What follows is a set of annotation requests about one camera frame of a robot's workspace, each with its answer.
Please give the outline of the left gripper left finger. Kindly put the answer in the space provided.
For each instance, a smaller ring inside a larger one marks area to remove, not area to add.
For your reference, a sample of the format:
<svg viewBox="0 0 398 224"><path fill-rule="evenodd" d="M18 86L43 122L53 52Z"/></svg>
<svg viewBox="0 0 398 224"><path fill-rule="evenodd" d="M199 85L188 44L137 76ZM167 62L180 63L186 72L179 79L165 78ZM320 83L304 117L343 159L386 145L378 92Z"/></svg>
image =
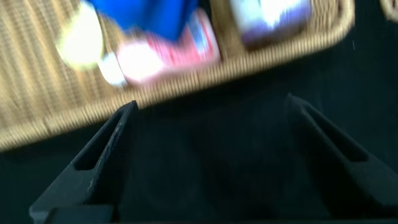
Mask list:
<svg viewBox="0 0 398 224"><path fill-rule="evenodd" d="M124 187L139 109L118 109L30 206L34 223L110 223Z"/></svg>

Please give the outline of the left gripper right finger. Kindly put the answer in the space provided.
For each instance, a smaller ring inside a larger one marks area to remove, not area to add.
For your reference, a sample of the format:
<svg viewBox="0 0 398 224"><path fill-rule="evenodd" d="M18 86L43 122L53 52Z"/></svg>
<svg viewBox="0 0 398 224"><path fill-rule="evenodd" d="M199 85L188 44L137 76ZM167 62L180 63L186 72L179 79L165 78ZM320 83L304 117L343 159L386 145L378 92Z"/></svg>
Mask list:
<svg viewBox="0 0 398 224"><path fill-rule="evenodd" d="M334 217L397 217L395 171L309 102L287 95L285 115L292 144Z"/></svg>

